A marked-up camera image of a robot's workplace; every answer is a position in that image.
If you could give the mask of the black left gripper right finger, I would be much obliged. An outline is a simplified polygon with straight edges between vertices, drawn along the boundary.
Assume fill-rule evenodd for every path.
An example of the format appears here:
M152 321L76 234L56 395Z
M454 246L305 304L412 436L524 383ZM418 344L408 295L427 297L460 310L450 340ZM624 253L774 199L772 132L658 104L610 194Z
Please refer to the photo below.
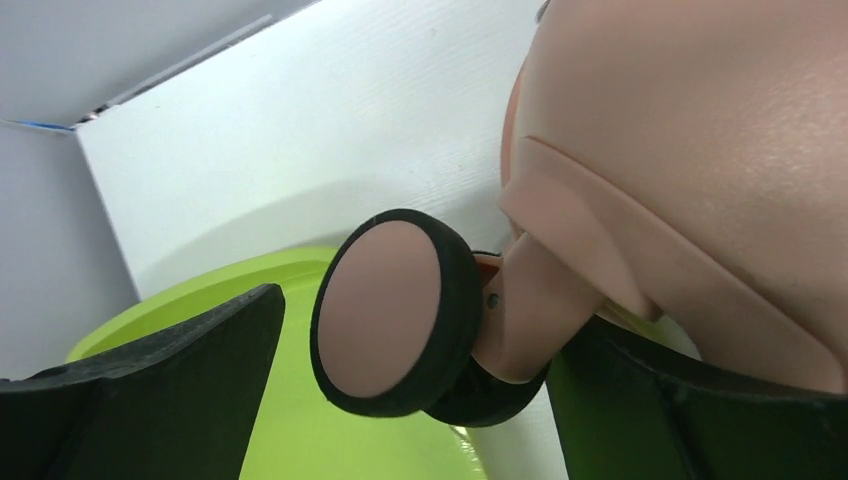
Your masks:
M847 399L702 363L602 319L547 376L573 479L843 479Z

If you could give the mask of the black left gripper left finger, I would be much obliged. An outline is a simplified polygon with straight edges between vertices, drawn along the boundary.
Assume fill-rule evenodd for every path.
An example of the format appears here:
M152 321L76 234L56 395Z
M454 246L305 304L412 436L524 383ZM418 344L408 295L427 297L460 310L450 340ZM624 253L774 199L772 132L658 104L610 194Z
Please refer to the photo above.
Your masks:
M236 479L278 345L266 284L91 357L1 383L5 479Z

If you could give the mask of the green plastic tray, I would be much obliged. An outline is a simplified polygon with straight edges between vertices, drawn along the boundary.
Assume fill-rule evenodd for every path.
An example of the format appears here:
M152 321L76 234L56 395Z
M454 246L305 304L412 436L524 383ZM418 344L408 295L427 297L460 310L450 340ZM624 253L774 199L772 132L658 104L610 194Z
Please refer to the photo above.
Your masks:
M286 299L279 345L243 462L244 479L474 480L486 474L469 440L423 413L389 420L333 407L313 377L309 324L333 247L300 247L228 265L113 317L70 351L76 361L203 313L257 285Z

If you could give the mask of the pink hard-shell suitcase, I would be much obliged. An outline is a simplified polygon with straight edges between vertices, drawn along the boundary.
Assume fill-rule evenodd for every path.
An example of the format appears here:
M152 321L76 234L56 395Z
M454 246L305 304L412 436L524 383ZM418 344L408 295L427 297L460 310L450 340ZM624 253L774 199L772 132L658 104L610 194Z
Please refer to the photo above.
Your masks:
M395 209L322 281L338 408L489 426L593 316L669 316L700 359L847 390L847 5L547 1L504 121L512 237L475 253Z

